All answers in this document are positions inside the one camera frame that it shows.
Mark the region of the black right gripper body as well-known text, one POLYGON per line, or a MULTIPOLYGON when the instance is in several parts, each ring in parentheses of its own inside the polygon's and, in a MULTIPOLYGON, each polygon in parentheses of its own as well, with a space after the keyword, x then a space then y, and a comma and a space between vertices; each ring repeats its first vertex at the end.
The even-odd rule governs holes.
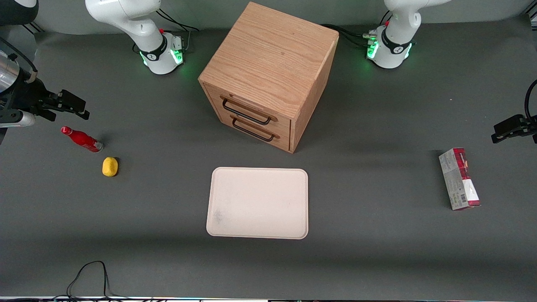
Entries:
POLYGON ((46 89, 41 80, 27 83, 21 80, 18 84, 18 109, 54 122, 60 108, 60 94, 46 89))

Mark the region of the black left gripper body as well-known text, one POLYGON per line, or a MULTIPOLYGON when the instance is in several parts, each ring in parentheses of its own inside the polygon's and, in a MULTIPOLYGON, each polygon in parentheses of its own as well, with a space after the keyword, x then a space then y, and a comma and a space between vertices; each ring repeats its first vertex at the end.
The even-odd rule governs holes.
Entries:
POLYGON ((521 117, 519 119, 521 130, 519 136, 531 136, 533 142, 537 144, 537 117, 535 115, 529 118, 521 117))

